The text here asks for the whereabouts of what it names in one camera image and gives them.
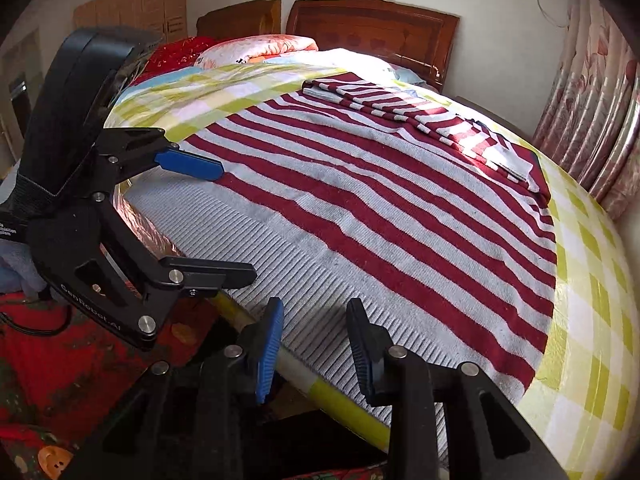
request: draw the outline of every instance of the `blue gripper pad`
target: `blue gripper pad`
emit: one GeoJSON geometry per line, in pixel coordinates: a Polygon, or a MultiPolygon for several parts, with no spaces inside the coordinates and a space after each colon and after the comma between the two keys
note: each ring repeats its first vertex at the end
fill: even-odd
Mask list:
{"type": "Polygon", "coordinates": [[[284,324],[284,305],[280,298],[270,298],[264,315],[260,320],[265,330],[262,355],[258,359],[258,370],[255,381],[255,400],[262,404],[271,391],[271,381],[276,367],[276,357],[280,349],[282,327],[284,324]]]}
{"type": "Polygon", "coordinates": [[[156,154],[155,161],[161,168],[199,178],[201,180],[217,180],[224,173],[225,168],[217,160],[211,160],[194,153],[182,152],[175,148],[169,148],[156,154]]]}

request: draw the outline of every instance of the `yellow checkered sheet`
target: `yellow checkered sheet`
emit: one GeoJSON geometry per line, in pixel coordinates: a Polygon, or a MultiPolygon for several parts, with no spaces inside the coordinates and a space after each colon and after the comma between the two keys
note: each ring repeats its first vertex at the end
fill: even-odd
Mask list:
{"type": "MultiPolygon", "coordinates": [[[[305,79],[337,72],[270,64],[204,71],[130,94],[113,109],[108,126],[158,126],[169,140],[179,141],[219,118],[295,91],[305,79]]],[[[411,88],[536,151],[474,110],[411,88]]],[[[558,278],[543,361],[518,409],[572,480],[601,479],[620,460],[638,397],[640,329],[633,285],[612,221],[571,177],[538,155],[552,194],[558,278]]],[[[229,298],[214,302],[237,328],[252,322],[229,298]]],[[[388,447],[388,427],[284,348],[277,369],[343,425],[381,449],[388,447]]]]}

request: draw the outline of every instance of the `curtain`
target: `curtain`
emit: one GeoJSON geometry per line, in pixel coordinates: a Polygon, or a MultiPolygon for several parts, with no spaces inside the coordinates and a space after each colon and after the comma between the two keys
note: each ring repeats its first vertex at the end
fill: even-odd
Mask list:
{"type": "Polygon", "coordinates": [[[616,219],[640,187],[640,67],[598,0],[570,0],[569,16],[533,145],[616,219]]]}

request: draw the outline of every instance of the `bed frame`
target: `bed frame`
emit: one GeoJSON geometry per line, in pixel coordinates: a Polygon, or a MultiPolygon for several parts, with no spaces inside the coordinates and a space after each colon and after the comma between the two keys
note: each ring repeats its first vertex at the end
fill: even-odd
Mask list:
{"type": "Polygon", "coordinates": [[[297,0],[287,34],[409,68],[442,90],[459,17],[386,0],[297,0]]]}
{"type": "MultiPolygon", "coordinates": [[[[198,18],[199,36],[217,40],[280,33],[280,0],[253,0],[198,18]]],[[[287,34],[320,50],[348,48],[413,70],[438,91],[447,75],[459,17],[386,0],[296,0],[287,34]]]]}
{"type": "Polygon", "coordinates": [[[217,40],[280,34],[280,0],[252,0],[212,10],[196,22],[198,36],[217,40]]]}

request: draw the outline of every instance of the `black cable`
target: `black cable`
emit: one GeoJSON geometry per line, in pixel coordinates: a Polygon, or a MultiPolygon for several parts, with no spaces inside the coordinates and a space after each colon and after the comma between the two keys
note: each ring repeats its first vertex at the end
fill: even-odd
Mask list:
{"type": "Polygon", "coordinates": [[[39,330],[37,328],[29,328],[28,326],[23,326],[17,324],[13,319],[9,317],[9,315],[5,312],[0,312],[0,321],[5,323],[5,325],[13,328],[15,331],[20,332],[25,335],[32,335],[36,337],[53,337],[64,332],[68,326],[71,324],[71,316],[72,316],[72,307],[71,305],[66,306],[66,317],[62,325],[53,330],[39,330]]]}
{"type": "Polygon", "coordinates": [[[557,28],[567,28],[569,26],[569,23],[567,23],[566,25],[558,25],[558,23],[556,22],[556,20],[554,20],[551,15],[546,12],[545,9],[542,8],[542,4],[540,3],[540,0],[536,0],[538,2],[538,8],[540,9],[540,12],[542,12],[542,16],[544,16],[544,19],[547,20],[549,23],[551,23],[551,25],[556,26],[557,28]]]}

